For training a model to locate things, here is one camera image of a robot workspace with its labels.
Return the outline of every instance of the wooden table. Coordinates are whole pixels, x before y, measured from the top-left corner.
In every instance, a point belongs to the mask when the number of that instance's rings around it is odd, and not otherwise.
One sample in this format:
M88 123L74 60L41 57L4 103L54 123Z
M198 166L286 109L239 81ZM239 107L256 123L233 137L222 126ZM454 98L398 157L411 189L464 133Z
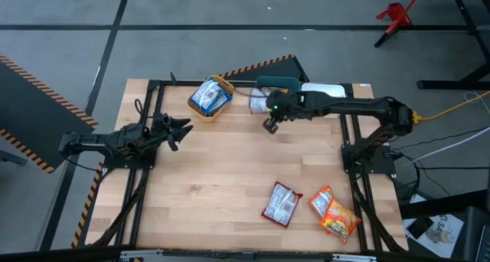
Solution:
M133 102L145 99L147 84L147 80L128 80L116 129L138 121ZM353 89L356 97L373 96L370 85L353 84ZM240 95L234 96L216 122L204 123L186 104L194 91L195 87L165 87L162 112L191 118L194 129L178 152L172 152L166 143L158 149L149 174L137 247L359 252L357 232L346 245L327 236L319 225L321 219L308 204L323 186L330 185L342 204L353 208L341 160L338 115L280 123L279 131L270 135L262 127L267 115L251 115L248 97ZM363 136L379 125L372 117L360 116L359 122ZM351 127L349 134L354 142ZM128 173L127 169L116 169L101 182L86 244L98 239L119 213ZM287 229L260 216L275 181L304 194ZM371 187L379 219L397 243L407 248L393 182L385 175L371 175ZM126 243L132 215L127 223ZM372 249L366 216L364 226Z

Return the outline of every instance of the concrete floor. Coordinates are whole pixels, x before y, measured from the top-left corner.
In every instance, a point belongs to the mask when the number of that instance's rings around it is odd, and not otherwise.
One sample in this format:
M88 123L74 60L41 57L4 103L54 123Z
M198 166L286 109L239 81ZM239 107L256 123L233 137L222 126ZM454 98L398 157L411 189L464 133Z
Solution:
M0 0L0 25L113 23L120 0ZM409 0L128 0L123 25L382 25L374 16L390 2ZM463 0L479 25L488 11L480 0ZM463 25L454 0L419 0L410 12L418 25ZM77 106L84 107L108 31L0 31L0 52L43 80ZM418 90L421 79L458 80L484 62L474 37L462 32L403 31L381 49L379 31L120 31L93 117L98 133L113 130L126 79L197 79L284 54L295 54L311 81L369 83L377 97L392 96L424 116L464 101L462 91ZM470 104L417 126L395 147L487 126L490 113ZM407 149L413 157L456 142L448 139ZM5 141L0 148L16 152ZM80 163L95 166L97 154ZM488 135L424 159L430 166L488 165ZM415 174L397 162L398 180ZM45 175L31 162L0 164L0 253L32 251L44 233L62 167ZM450 194L486 188L487 171L430 171ZM80 218L93 173L78 169L53 248L67 248ZM422 175L420 191L445 195Z

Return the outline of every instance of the white cable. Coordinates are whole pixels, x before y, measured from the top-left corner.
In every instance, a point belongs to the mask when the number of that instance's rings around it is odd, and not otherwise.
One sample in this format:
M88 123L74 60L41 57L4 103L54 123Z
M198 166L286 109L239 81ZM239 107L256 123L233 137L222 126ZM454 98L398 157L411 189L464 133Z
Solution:
M466 93L464 94L464 98L466 99L466 101L468 101L468 99L466 98L466 94L467 94L467 93L476 94L476 96L478 96L478 94L476 93L476 90L474 90L474 93L473 93L473 92L466 92ZM476 100L476 102L472 102L472 103L477 103L477 102L479 102L480 100L483 102L483 105L484 105L484 106L485 106L485 108L487 109L488 113L490 113L490 109L488 108L488 106L487 106L487 104L485 103L485 101L483 100L483 98L481 98L481 97L480 97L480 98L478 98L478 99ZM433 152L430 152L430 153L428 153L428 154L426 154L426 155L423 155L423 156L421 156L421 157L419 157L419 158L416 158L416 159L414 159L414 160L413 160L413 162L417 162L417 161L419 161L419 160L421 160L421 159L423 159L423 158L426 158L426 157L428 157L428 156L435 155L435 154L437 154L438 152L442 152L442 151L445 151L445 150L447 150L447 149L451 149L452 147L456 147L456 146L458 146L458 145L460 145L460 144L463 144L463 143L465 143L465 142L467 142L467 141L469 141L469 140L472 140L472 139L474 139L475 137L480 136L480 135L482 135L482 134L484 134L484 133L486 133L486 132L488 132L488 131L490 131L490 127L488 127L488 128L486 128L486 129L484 129L484 130L480 131L479 133L476 133L476 134L475 134L475 135L473 135L473 136L470 136L468 139L464 139L464 140L462 140L462 141L460 141L460 142L457 142L457 143L451 144L450 146L442 147L441 149L438 149L438 150L436 150L436 151L433 151ZM407 163L406 165L404 165L403 167L409 166L409 165L411 165L411 164L412 164L412 162L409 162L409 163Z

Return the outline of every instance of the red stand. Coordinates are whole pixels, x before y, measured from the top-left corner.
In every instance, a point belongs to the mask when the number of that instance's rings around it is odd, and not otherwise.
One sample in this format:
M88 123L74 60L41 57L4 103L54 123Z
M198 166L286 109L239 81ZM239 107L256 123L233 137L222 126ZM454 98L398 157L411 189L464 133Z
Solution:
M374 44L374 47L380 47L392 34L396 33L399 25L412 25L412 21L408 18L408 11L412 7L416 0L412 0L407 6L407 9L403 9L403 6L399 2L391 3L388 5L388 10L382 12L376 19L381 19L386 15L389 15L393 20L391 25L384 31L383 36Z

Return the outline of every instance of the yellow and black striped tape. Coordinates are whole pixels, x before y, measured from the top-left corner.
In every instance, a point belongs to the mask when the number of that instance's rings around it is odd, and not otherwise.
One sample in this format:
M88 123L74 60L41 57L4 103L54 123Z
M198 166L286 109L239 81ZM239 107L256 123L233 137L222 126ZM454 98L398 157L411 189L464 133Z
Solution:
M254 69L258 68L258 67L267 66L269 64L274 64L274 63L280 62L282 60L290 59L290 58L294 58L294 57L295 57L294 54L284 55L282 57L278 57L278 58L270 59L270 60L267 60L267 61L264 61L264 62L261 62L261 63L253 64L251 66L242 67L242 68L240 68L238 70L228 71L226 73L219 74L219 76L221 76L222 78L229 77L231 75L243 73L243 72L249 71L249 70L254 70Z
M27 71L25 71L23 68L19 67L16 63L14 63L10 59L8 59L6 56L0 54L0 62L2 62L5 66L10 67L18 75L22 76L29 83L36 86L36 88L38 88L40 91L42 91L43 93L45 93L46 95L48 95L52 99L56 100L56 102L58 102L61 106L64 106L65 108L67 108L67 110L69 110L74 115L78 116L86 124L92 126L92 128L96 129L97 126L99 125L99 123L97 121L95 121L91 116L87 115L81 109L79 109L77 106L73 105L68 100L64 99L61 95L56 93L50 87L43 84L38 79L36 79L36 77L30 75Z
M39 166L39 168L43 169L46 173L52 173L54 168L49 166L45 161L39 158L34 152L32 152L27 146L22 144L18 139L16 139L13 135L7 132L6 129L0 127L0 136L12 144L15 148L19 149L24 155L26 155L30 160L32 160L35 164Z
M72 248L77 247L80 243L80 236L82 234L83 227L86 224L86 219L90 210L90 206L95 202L95 191L97 190L97 187L100 184L100 179L103 176L102 169L103 164L99 162L99 166L97 167L97 171L95 172L95 176L93 177L92 185L90 186L89 194L87 196L85 204L83 204L82 216L78 221L77 229L75 230L75 236L73 236L73 240L71 241Z

